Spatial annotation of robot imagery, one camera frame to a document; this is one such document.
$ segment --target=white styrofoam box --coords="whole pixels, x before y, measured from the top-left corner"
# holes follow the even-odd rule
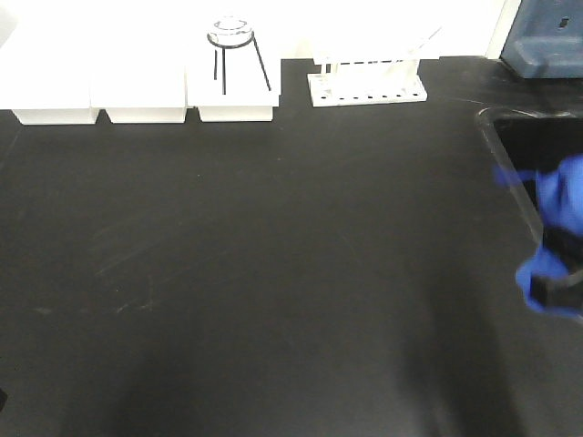
[[[92,106],[105,108],[113,123],[183,123],[186,80],[179,10],[172,3],[107,3],[111,9],[101,8],[106,33],[94,51]]]
[[[0,108],[23,124],[95,123],[81,37],[77,25],[21,23],[0,48]]]
[[[209,43],[204,28],[189,35],[187,102],[189,107],[199,108],[202,121],[272,120],[272,108],[277,107],[280,100],[281,58],[266,34],[255,29],[255,37],[271,91],[267,87],[255,46],[251,42],[244,47],[225,50],[226,94],[223,95],[221,49]]]
[[[99,109],[13,109],[23,125],[92,125]]]
[[[273,107],[199,107],[199,115],[204,122],[272,121]]]
[[[185,107],[106,107],[112,123],[183,123]]]

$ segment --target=blue nitrile glove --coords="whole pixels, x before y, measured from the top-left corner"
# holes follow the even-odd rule
[[[509,180],[504,178],[504,171],[500,168],[496,170],[495,179],[498,183],[503,179]],[[564,159],[557,170],[551,173],[526,170],[518,172],[518,177],[523,181],[536,181],[538,209],[545,227],[565,229],[575,236],[583,237],[583,156]],[[568,267],[563,261],[541,244],[535,255],[518,269],[516,280],[532,310],[564,316],[580,315],[580,311],[570,308],[545,308],[531,296],[533,275],[561,279],[568,274]]]

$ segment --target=metal tripod leg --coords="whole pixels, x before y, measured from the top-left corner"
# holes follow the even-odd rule
[[[263,71],[263,76],[265,77],[265,83],[267,84],[267,89],[271,91],[270,79],[267,77],[267,72],[265,71],[265,65],[263,64],[263,58],[261,57],[261,52],[259,51],[259,46],[257,45],[257,40],[253,36],[253,45],[255,46],[255,51],[257,52],[257,57],[259,58],[259,63],[261,64],[261,70]]]

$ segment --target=white wall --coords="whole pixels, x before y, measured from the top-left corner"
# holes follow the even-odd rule
[[[310,35],[316,30],[354,32],[366,26],[366,17],[383,14],[406,20],[411,26],[424,21],[428,9],[437,5],[443,14],[444,27],[439,36],[442,56],[484,56],[505,0],[190,0],[165,1],[89,1],[89,0],[0,0],[0,44],[5,41],[17,20],[38,19],[57,25],[77,20],[86,14],[96,35],[106,33],[108,19],[125,20],[128,33],[134,25],[147,22],[152,34],[166,33],[182,26],[185,37],[223,11],[243,13],[264,35],[277,38],[283,57],[311,57]]]

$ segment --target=lab bench surface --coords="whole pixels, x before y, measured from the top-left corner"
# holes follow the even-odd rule
[[[476,127],[583,83],[445,58],[427,102],[312,108],[314,70],[272,123],[0,113],[0,435],[583,433],[583,327],[525,307]]]

